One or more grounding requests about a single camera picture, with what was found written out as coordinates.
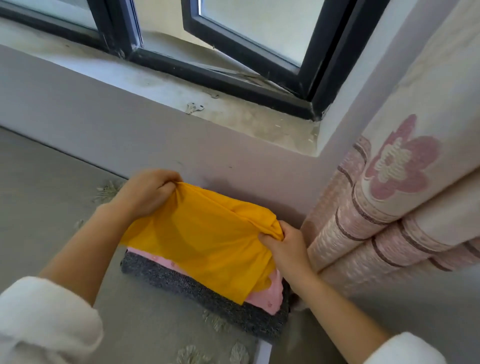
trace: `yellow cloth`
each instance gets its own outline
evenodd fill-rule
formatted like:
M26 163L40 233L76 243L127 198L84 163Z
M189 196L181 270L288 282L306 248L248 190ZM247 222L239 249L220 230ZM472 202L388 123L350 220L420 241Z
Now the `yellow cloth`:
M180 182L152 216L135 221L121 243L174 261L192 278L242 304L270 287L272 254L259 232L283 240L267 208Z

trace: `rolled-up sleeve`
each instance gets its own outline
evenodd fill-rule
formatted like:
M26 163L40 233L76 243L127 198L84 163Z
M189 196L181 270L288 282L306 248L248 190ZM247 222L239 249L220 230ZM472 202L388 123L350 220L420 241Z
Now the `rolled-up sleeve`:
M364 364L446 364L438 350L419 337L404 332L393 336L375 351Z
M77 363L103 338L98 312L73 292L25 277L0 295L0 363Z

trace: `stack of clothes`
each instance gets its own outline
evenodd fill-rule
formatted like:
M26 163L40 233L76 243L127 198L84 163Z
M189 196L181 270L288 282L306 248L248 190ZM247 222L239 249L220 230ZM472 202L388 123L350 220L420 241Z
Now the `stack of clothes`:
M289 287L260 232L283 239L270 210L181 182L129 227L121 270L273 343L288 318Z

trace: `gray fabric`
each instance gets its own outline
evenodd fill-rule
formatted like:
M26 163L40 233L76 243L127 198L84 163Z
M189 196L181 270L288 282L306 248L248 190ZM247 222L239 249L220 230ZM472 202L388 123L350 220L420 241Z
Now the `gray fabric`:
M272 316L250 303L236 304L193 278L184 276L138 254L126 252L120 265L123 273L133 274L152 286L194 300L232 325L269 343L274 343L279 338L288 319L290 289L285 281L282 305L280 310Z

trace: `window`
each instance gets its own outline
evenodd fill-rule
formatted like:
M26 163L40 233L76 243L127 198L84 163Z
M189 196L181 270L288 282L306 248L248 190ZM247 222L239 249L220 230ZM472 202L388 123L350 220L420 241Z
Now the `window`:
M0 0L0 16L319 120L388 0Z

